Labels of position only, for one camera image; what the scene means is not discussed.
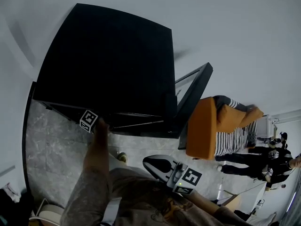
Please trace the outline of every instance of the black pants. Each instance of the black pants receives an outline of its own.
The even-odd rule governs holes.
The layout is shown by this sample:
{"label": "black pants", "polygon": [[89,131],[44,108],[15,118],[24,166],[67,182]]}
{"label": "black pants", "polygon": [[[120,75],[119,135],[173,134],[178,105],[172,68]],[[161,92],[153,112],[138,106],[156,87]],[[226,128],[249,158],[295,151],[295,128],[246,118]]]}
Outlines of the black pants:
{"label": "black pants", "polygon": [[222,167],[222,172],[226,174],[249,176],[251,178],[258,179],[261,179],[261,171],[266,165],[264,158],[261,155],[252,154],[226,154],[224,156],[216,156],[215,160],[230,161],[248,165],[247,168],[237,168],[230,165],[224,165]]}

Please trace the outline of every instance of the white wall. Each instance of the white wall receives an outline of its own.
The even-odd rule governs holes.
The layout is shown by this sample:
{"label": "white wall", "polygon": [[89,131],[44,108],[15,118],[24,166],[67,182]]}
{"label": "white wall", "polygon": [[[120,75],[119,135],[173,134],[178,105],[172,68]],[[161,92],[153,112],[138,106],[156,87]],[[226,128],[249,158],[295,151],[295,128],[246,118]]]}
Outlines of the white wall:
{"label": "white wall", "polygon": [[26,73],[26,65],[15,58],[18,48],[12,46],[13,43],[0,14],[0,187],[9,182],[16,191],[22,192],[26,188],[22,129],[32,79]]}
{"label": "white wall", "polygon": [[[283,131],[288,134],[287,149],[292,153],[293,158],[295,158],[301,153],[301,121],[278,124],[277,127],[277,132],[280,133]],[[284,184],[286,184],[286,188],[280,188],[278,190],[265,193],[263,197],[265,203],[257,214],[259,217],[266,218],[267,215],[276,211],[278,219],[283,216],[292,199],[299,173],[300,169],[295,169],[295,171],[293,171],[293,173],[284,182]]]}
{"label": "white wall", "polygon": [[0,1],[36,71],[70,9],[87,3],[171,28],[175,52],[185,54],[176,78],[208,61],[214,67],[205,97],[227,95],[269,114],[301,108],[301,0]]}

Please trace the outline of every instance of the marble floor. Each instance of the marble floor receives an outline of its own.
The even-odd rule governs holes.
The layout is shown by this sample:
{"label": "marble floor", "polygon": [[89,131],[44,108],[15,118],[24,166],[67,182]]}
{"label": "marble floor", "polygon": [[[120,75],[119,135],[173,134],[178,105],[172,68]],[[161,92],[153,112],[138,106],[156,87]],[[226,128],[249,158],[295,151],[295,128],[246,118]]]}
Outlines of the marble floor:
{"label": "marble floor", "polygon": [[[26,132],[26,162],[29,185],[38,204],[43,198],[62,207],[81,173],[82,162],[91,135],[78,124],[32,101]],[[216,170],[216,161],[193,160],[177,150],[177,139],[109,135],[112,152],[125,152],[128,165],[144,169],[144,157],[167,154],[203,174],[197,191],[210,200],[229,197],[256,186],[248,177],[226,175]]]}

